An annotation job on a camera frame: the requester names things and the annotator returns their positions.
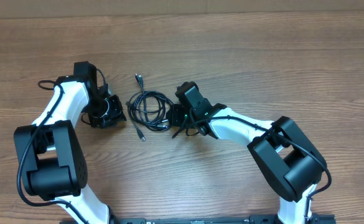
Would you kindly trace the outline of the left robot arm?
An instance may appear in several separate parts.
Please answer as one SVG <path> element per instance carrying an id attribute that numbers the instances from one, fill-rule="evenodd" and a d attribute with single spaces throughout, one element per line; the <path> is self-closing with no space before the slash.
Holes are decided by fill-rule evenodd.
<path id="1" fill-rule="evenodd" d="M 44 112 L 14 131 L 19 161 L 16 186 L 31 207 L 58 205 L 75 223 L 117 223 L 112 209 L 88 185 L 88 169 L 75 126 L 83 115 L 92 128 L 111 128 L 126 120 L 117 95 L 100 69 L 76 62 L 73 74 L 51 81 L 54 93 Z"/>

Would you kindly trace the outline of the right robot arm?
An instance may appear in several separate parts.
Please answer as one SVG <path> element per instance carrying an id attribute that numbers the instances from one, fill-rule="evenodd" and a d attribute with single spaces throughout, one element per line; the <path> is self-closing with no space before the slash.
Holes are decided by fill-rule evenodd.
<path id="1" fill-rule="evenodd" d="M 263 121 L 212 105 L 195 82 L 185 82 L 175 93 L 179 103 L 167 119 L 180 131 L 196 129 L 203 136 L 230 140 L 247 147 L 269 186 L 279 195 L 276 214 L 250 215 L 245 223 L 335 223 L 334 215 L 311 210 L 315 194 L 332 183 L 321 153 L 298 125 L 285 116 Z"/>

